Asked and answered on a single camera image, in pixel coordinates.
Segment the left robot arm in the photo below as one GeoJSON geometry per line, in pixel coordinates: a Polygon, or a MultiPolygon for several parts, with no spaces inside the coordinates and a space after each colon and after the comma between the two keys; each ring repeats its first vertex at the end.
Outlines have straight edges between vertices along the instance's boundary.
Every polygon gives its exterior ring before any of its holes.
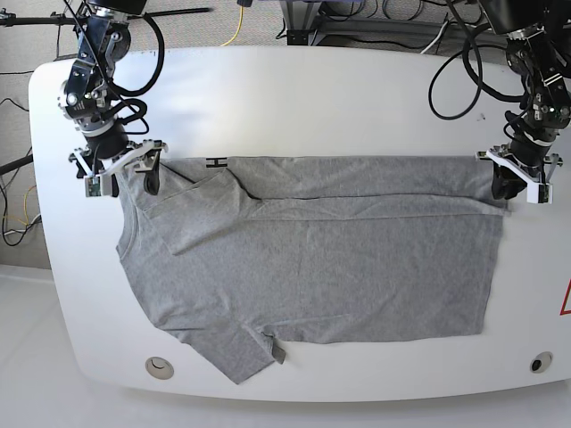
{"type": "Polygon", "coordinates": [[[457,52],[476,94],[488,94],[504,103],[516,103],[519,113],[506,111],[503,128],[507,144],[477,156],[493,163],[492,196],[511,200],[521,192],[530,203],[552,201],[550,182],[563,160],[551,147],[570,125],[570,3],[568,1],[481,1],[486,22],[471,29],[452,1],[447,6],[465,35],[457,52]],[[501,47],[509,68],[521,78],[521,95],[505,95],[484,82],[483,46],[477,38],[485,31],[504,36],[501,47]]]}

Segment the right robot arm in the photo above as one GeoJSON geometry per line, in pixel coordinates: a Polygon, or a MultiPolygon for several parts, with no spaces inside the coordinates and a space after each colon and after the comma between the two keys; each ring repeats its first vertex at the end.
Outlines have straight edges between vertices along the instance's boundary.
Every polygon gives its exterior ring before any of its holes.
{"type": "Polygon", "coordinates": [[[75,123],[87,142],[85,148],[74,150],[69,160],[76,165],[88,197],[118,196],[116,176],[127,167],[143,174],[147,193],[156,195],[160,189],[159,163],[166,144],[160,140],[137,144],[125,129],[134,121],[144,121],[147,105],[140,97],[156,84],[165,59],[161,30],[144,8],[143,1],[89,1],[83,12],[72,16],[79,51],[58,102],[64,116],[75,123]],[[153,75],[136,90],[113,81],[117,62],[130,48],[131,16],[143,19],[158,43],[153,75]]]}

